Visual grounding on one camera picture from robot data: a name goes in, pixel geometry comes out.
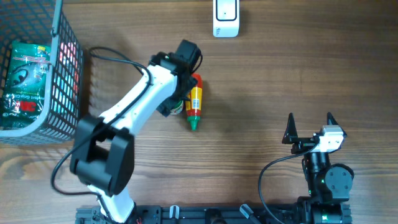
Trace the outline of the green 3M gloves packet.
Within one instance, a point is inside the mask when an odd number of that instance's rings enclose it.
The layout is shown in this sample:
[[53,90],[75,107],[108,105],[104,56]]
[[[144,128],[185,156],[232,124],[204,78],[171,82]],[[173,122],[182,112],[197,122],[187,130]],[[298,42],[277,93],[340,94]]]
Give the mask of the green 3M gloves packet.
[[41,114],[45,101],[46,76],[50,73],[51,48],[12,43],[11,62],[1,102],[1,128],[22,129]]

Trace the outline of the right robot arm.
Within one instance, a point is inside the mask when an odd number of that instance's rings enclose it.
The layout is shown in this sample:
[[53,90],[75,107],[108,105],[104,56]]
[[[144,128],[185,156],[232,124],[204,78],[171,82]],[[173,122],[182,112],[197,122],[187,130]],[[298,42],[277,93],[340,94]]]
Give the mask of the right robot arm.
[[303,156],[301,161],[308,197],[299,197],[295,203],[296,223],[352,223],[347,204],[353,186],[354,172],[347,165],[330,163],[330,154],[341,149],[346,132],[327,113],[326,125],[308,138],[300,138],[294,116],[289,114],[283,144],[291,144],[291,153]]

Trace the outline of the red sauce bottle green cap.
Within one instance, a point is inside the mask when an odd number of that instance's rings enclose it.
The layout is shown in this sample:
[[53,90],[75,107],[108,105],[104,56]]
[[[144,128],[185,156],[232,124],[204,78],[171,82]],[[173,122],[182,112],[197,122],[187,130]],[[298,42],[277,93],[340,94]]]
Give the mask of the red sauce bottle green cap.
[[190,123],[191,130],[196,131],[198,122],[201,119],[201,106],[203,95],[203,81],[201,76],[197,73],[192,75],[197,80],[197,84],[190,91],[188,101],[185,102],[185,111],[187,114],[187,121]]

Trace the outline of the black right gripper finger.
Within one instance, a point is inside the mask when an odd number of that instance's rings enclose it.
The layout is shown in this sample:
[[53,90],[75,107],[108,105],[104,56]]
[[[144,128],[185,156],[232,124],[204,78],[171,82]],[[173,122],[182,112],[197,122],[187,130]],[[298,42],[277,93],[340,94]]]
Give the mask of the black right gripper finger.
[[297,128],[295,125],[294,114],[289,113],[287,127],[282,138],[282,144],[294,144],[298,142]]
[[[339,126],[339,124],[337,123],[336,119],[334,118],[334,116],[332,115],[331,112],[328,112],[328,113],[327,113],[326,122],[327,122],[327,125]],[[347,137],[347,133],[344,131],[344,129],[341,128],[341,130],[342,130],[342,132],[343,132],[343,136],[344,136],[344,137]]]

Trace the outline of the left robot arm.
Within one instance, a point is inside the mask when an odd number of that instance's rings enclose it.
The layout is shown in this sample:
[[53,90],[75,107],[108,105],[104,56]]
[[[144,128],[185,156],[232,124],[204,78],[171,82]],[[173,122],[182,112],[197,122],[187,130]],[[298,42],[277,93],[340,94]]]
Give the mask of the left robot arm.
[[127,184],[134,171],[134,141],[149,117],[167,117],[198,83],[193,73],[201,65],[199,50],[159,52],[141,69],[141,79],[110,109],[78,122],[70,151],[70,172],[95,195],[100,211],[112,223],[125,223],[135,209]]

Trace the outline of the green lid spice jar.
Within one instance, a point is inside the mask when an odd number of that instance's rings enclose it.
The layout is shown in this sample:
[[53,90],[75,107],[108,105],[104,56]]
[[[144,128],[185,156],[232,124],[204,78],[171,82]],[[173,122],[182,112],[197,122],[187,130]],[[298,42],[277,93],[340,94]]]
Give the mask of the green lid spice jar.
[[183,108],[184,108],[184,101],[181,100],[170,110],[170,114],[171,115],[180,114],[183,111]]

